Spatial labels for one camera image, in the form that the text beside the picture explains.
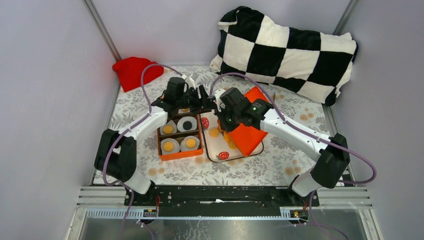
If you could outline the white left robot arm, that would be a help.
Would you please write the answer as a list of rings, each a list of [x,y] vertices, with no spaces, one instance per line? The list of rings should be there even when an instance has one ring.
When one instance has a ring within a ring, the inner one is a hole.
[[[137,170],[138,143],[164,126],[180,109],[190,109],[194,114],[215,110],[215,99],[203,85],[192,87],[181,77],[170,78],[147,113],[120,130],[108,128],[102,133],[94,168],[136,192],[135,197],[142,205],[152,204],[155,200],[153,182]]]

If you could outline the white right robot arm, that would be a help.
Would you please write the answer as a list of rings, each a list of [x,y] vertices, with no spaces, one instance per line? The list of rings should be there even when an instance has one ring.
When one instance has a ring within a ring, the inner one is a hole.
[[[286,118],[270,101],[261,98],[250,101],[235,87],[217,89],[212,95],[217,105],[215,114],[224,130],[232,132],[240,125],[253,127],[279,137],[315,161],[313,167],[291,182],[286,193],[291,205],[301,205],[309,193],[321,187],[333,189],[341,179],[350,162],[341,149],[347,145],[341,134],[317,133]]]

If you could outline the black round cookie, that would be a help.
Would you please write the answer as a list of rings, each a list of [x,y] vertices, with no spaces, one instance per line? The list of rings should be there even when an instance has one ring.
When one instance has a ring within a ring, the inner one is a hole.
[[[185,131],[191,131],[193,127],[193,123],[191,121],[184,121],[182,127]]]

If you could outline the orange fish cookie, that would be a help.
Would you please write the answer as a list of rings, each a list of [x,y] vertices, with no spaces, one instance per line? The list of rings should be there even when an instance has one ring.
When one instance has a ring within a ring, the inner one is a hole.
[[[163,133],[168,135],[174,132],[174,127],[172,125],[165,125],[162,129]]]

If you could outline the orange tin lid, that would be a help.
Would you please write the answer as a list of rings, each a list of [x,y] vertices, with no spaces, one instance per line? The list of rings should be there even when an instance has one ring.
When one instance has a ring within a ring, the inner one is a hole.
[[[244,95],[251,103],[257,99],[265,100],[263,92],[257,87],[253,87]],[[244,157],[256,155],[259,153],[263,139],[267,136],[267,132],[258,130],[252,126],[240,124],[236,129],[229,132],[228,135],[233,141],[237,149]]]

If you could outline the orange cookie tin box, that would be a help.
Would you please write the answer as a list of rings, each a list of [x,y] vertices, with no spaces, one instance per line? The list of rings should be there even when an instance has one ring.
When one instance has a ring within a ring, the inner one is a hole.
[[[174,118],[172,118],[170,120],[173,120],[175,122],[175,124],[177,125],[178,120],[180,120],[182,117],[187,117],[187,116],[195,117],[197,119],[198,127],[197,127],[196,130],[186,131],[186,132],[179,132],[177,130],[177,132],[173,133],[173,134],[160,135],[160,127],[157,129],[158,155],[159,155],[159,158],[162,161],[171,161],[171,160],[177,160],[177,159],[197,157],[197,156],[200,156],[204,153],[203,141],[202,141],[202,138],[200,136],[201,123],[200,123],[200,117],[198,115],[192,113],[191,111],[188,112],[188,113],[184,113],[184,114],[179,114],[179,112],[178,112],[178,115],[176,115]],[[161,141],[162,140],[167,139],[167,138],[172,138],[172,139],[175,139],[179,144],[181,144],[182,140],[187,136],[196,136],[197,138],[199,138],[200,146],[197,150],[185,151],[185,152],[180,151],[180,152],[174,153],[174,154],[162,155],[162,151],[161,151]]]

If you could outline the white strawberry tray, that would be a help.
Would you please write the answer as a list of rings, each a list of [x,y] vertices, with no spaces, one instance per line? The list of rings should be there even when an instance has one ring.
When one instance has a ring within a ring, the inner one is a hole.
[[[219,119],[212,112],[202,113],[200,115],[200,123],[202,126],[202,134],[205,142],[207,156],[212,162],[219,163],[247,157],[243,156],[238,149],[229,148],[228,142],[231,141],[231,138],[229,137],[228,132],[221,128]],[[209,130],[211,128],[218,128],[220,134],[217,137],[211,137],[209,135]],[[254,155],[260,154],[263,149],[264,144],[262,140],[262,145],[260,146],[261,151]]]

